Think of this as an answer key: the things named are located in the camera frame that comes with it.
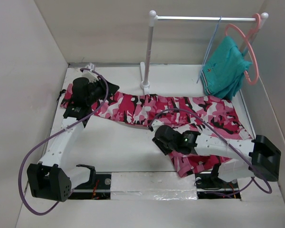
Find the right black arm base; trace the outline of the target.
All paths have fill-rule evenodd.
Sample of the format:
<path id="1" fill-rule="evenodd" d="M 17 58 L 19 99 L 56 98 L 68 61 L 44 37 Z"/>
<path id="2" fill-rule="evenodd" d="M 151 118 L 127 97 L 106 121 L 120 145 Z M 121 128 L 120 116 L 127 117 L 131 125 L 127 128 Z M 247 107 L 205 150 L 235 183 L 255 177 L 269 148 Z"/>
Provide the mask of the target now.
<path id="1" fill-rule="evenodd" d="M 199 173 L 195 175 L 195 187 L 197 188 L 197 198 L 203 199 L 241 199 L 237 181 L 225 182 L 218 178 L 213 178 L 210 173 Z"/>

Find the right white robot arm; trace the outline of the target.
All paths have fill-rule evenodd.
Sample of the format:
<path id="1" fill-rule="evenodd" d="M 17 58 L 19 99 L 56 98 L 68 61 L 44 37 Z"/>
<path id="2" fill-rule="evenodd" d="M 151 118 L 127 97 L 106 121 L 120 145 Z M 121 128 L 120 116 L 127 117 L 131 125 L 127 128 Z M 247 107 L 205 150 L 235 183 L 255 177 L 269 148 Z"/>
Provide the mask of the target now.
<path id="1" fill-rule="evenodd" d="M 255 139 L 229 140 L 194 131 L 180 133 L 167 125 L 160 126 L 152 141 L 168 155 L 172 151 L 183 155 L 215 156 L 233 159 L 210 175 L 211 184 L 221 187 L 239 178 L 257 177 L 269 182 L 279 179 L 280 150 L 265 136 Z"/>

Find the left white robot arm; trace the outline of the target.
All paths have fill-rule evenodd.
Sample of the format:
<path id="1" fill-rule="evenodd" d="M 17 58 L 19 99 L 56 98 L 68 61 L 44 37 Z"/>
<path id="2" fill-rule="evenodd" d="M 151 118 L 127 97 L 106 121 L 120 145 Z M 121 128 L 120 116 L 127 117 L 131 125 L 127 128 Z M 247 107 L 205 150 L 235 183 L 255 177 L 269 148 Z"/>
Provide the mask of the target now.
<path id="1" fill-rule="evenodd" d="M 106 101 L 118 90 L 119 86 L 104 79 L 90 81 L 81 77 L 73 81 L 72 94 L 66 100 L 63 114 L 62 133 L 54 138 L 37 164 L 28 166 L 27 176 L 33 197 L 64 202 L 76 187 L 89 189 L 95 186 L 94 166 L 78 164 L 67 169 L 67 160 L 76 139 L 93 113 L 92 105 Z"/>

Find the blue wire hanger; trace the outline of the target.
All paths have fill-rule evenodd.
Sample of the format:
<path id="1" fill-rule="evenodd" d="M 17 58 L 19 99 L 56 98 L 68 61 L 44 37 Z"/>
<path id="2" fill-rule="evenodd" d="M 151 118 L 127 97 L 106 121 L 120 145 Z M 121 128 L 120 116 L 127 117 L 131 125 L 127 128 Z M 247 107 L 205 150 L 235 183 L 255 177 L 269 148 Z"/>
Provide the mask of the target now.
<path id="1" fill-rule="evenodd" d="M 199 80 L 200 80 L 200 78 L 201 78 L 202 70 L 203 70 L 203 68 L 204 68 L 204 66 L 205 66 L 205 64 L 206 64 L 206 62 L 207 62 L 207 59 L 208 59 L 210 50 L 211 50 L 211 48 L 212 48 L 212 45 L 213 45 L 213 42 L 214 42 L 214 38 L 215 38 L 216 33 L 217 33 L 217 30 L 218 30 L 218 28 L 219 28 L 219 24 L 220 24 L 220 22 L 221 22 L 221 19 L 222 19 L 222 17 L 219 18 L 219 20 L 218 20 L 218 22 L 217 22 L 217 24 L 216 24 L 216 26 L 215 26 L 213 35 L 212 35 L 212 37 L 210 38 L 210 41 L 209 41 L 208 47 L 207 47 L 207 49 L 206 49 L 205 56 L 204 56 L 204 59 L 203 59 L 203 62 L 202 62 L 202 65 L 201 65 L 201 68 L 200 68 L 200 71 L 199 71 L 199 76 L 198 76 L 198 79 L 197 79 L 197 82 L 196 82 L 196 83 L 198 83 Z"/>

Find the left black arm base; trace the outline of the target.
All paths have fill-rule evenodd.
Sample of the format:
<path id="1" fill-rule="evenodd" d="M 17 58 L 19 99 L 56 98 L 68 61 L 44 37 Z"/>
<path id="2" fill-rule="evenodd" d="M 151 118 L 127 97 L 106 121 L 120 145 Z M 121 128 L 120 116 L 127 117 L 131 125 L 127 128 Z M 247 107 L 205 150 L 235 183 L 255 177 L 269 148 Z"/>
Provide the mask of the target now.
<path id="1" fill-rule="evenodd" d="M 109 172 L 97 172 L 92 183 L 81 184 L 76 187 L 69 200 L 110 200 L 111 179 Z"/>

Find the pink camouflage trousers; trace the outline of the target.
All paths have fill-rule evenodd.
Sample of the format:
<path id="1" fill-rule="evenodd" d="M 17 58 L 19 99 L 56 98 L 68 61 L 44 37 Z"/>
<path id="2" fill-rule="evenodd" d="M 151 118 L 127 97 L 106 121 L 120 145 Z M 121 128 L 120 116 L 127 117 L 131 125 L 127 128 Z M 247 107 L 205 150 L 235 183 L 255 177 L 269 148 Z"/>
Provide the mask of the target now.
<path id="1" fill-rule="evenodd" d="M 129 95 L 117 92 L 109 97 L 96 112 L 96 116 L 133 126 L 148 127 L 156 114 L 167 110 L 158 120 L 177 128 L 180 132 L 190 130 L 214 136 L 205 126 L 208 123 L 227 140 L 251 139 L 240 122 L 229 100 L 213 96 L 164 97 L 161 95 Z"/>

